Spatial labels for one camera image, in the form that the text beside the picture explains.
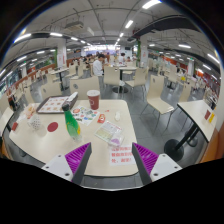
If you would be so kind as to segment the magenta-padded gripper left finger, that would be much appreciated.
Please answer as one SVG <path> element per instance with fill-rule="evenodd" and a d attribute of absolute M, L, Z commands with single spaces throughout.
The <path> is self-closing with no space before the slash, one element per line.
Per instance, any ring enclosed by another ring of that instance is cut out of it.
<path fill-rule="evenodd" d="M 56 155 L 42 169 L 80 185 L 91 153 L 91 144 L 87 143 L 66 155 Z"/>

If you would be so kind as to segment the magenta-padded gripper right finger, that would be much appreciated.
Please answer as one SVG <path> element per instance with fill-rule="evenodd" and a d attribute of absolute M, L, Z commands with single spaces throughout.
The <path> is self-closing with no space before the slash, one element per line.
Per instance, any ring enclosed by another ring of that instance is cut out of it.
<path fill-rule="evenodd" d="M 181 167 L 167 154 L 156 154 L 137 143 L 132 144 L 132 154 L 143 185 L 181 170 Z"/>

